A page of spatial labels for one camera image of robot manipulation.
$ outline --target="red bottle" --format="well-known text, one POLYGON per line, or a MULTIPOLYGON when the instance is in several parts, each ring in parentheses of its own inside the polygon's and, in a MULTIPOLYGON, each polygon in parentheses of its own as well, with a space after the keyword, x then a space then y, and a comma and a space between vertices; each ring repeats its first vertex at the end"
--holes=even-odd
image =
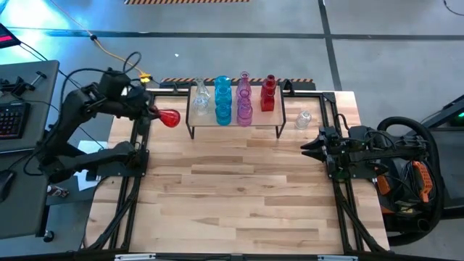
POLYGON ((261 111, 272 112, 274 110, 274 95, 276 94, 276 78, 268 75, 261 87, 261 111))

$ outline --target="red glass flask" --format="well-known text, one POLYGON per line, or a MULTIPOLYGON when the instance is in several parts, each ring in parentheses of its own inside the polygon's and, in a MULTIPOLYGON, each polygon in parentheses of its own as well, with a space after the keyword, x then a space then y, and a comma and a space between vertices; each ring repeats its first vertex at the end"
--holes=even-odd
POLYGON ((276 94, 276 78, 268 75, 261 87, 261 111, 272 112, 274 110, 274 95, 276 94))
POLYGON ((159 119, 169 128, 174 128, 181 121, 181 114, 175 109, 158 109, 156 106, 152 106, 149 110, 159 115, 159 119))

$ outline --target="orange component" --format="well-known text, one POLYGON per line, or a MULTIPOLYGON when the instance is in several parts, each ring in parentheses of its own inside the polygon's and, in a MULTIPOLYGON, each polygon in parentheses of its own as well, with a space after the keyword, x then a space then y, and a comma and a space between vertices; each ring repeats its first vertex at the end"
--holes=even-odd
POLYGON ((422 179, 423 188, 420 190, 419 196, 423 202, 428 203, 428 193, 434 187, 430 173, 428 173, 427 167, 422 162, 413 161, 413 168, 420 173, 420 178, 422 179))
POLYGON ((382 196, 385 196, 390 192, 391 188, 385 176, 380 175, 377 177, 377 185, 378 185, 378 190, 380 191, 380 194, 382 196))

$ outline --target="glass cup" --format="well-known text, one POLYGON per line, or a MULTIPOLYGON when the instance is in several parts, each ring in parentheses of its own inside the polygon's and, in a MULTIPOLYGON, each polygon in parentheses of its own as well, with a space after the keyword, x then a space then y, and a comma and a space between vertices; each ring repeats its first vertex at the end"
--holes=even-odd
POLYGON ((302 112, 299 113, 299 115, 297 117, 297 121, 295 122, 295 126, 300 130, 304 130, 310 124, 311 119, 312 119, 312 117, 311 117, 310 112, 302 111, 302 112))
POLYGON ((206 97, 196 97, 194 100, 194 111, 198 116, 207 115, 209 110, 209 101, 206 97))

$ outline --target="wheel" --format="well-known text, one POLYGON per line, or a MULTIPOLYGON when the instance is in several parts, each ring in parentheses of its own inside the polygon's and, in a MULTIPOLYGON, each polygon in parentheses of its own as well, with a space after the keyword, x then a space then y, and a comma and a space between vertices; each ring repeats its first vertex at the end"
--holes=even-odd
POLYGON ((43 242, 49 243, 55 238, 55 233, 53 231, 45 231, 45 236, 43 236, 43 242))

